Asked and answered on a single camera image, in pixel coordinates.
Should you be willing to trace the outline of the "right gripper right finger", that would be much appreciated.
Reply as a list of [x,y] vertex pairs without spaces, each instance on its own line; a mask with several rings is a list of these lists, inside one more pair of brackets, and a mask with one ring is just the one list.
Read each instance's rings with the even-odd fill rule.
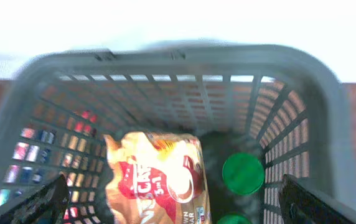
[[354,209],[300,183],[293,175],[283,175],[278,199],[285,223],[356,223]]

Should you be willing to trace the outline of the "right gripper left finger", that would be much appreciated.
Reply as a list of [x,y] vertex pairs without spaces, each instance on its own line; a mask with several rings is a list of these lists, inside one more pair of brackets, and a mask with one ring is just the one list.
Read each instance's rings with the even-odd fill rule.
[[0,206],[0,224],[63,222],[70,193],[64,175],[47,181]]

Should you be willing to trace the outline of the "green lid jar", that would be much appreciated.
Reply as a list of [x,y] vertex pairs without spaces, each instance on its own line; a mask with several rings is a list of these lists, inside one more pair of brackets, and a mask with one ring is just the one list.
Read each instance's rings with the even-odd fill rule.
[[263,185],[265,170],[257,157],[239,152],[224,162],[222,178],[227,189],[233,193],[251,195]]
[[217,221],[217,224],[251,224],[251,221],[243,215],[231,213],[224,215]]

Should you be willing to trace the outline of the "brown snack bag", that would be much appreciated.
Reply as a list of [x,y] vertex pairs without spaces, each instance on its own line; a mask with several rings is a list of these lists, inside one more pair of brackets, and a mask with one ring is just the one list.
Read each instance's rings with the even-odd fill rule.
[[114,223],[211,223],[197,137],[136,131],[119,141],[104,139],[113,172],[106,201]]

